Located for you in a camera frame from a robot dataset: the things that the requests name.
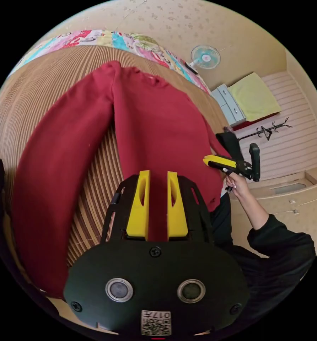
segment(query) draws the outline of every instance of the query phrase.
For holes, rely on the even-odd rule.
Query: mattress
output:
[[[11,208],[15,170],[37,123],[73,84],[111,60],[118,60],[123,67],[136,66],[143,72],[159,75],[184,91],[215,133],[222,132],[227,125],[215,99],[176,71],[159,63],[106,46],[77,46],[45,54],[15,70],[0,91],[0,159],[6,172],[7,213],[10,213]],[[122,180],[115,131],[110,126],[78,199],[69,240],[68,266],[87,249],[99,243],[107,207]]]

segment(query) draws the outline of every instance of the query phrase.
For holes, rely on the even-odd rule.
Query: sweater sleeve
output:
[[[228,158],[231,158],[231,155],[227,152],[227,150],[220,144],[218,139],[216,138],[215,134],[212,131],[212,128],[206,121],[206,119],[203,117],[205,125],[206,125],[206,130],[207,130],[207,135],[209,139],[209,145],[213,148],[213,150],[221,156],[225,156]]]
[[[112,119],[119,70],[119,63],[104,64],[60,97],[33,131],[16,171],[12,223],[18,252],[34,285],[52,297],[63,294],[72,218]]]

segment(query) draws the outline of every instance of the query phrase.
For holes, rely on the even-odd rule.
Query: electric fan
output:
[[[190,57],[192,62],[190,64],[185,63],[185,66],[192,72],[197,74],[194,66],[198,66],[202,69],[213,69],[220,63],[220,54],[212,46],[198,45],[192,50]]]

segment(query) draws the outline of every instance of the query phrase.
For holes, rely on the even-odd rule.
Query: sticker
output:
[[[142,310],[141,332],[148,336],[167,336],[172,334],[170,312],[155,312]]]

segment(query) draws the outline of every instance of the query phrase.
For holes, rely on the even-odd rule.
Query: cabinet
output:
[[[239,108],[237,102],[232,97],[226,84],[218,86],[212,92],[212,96],[219,103],[224,116],[230,126],[235,126],[246,121],[244,113]]]

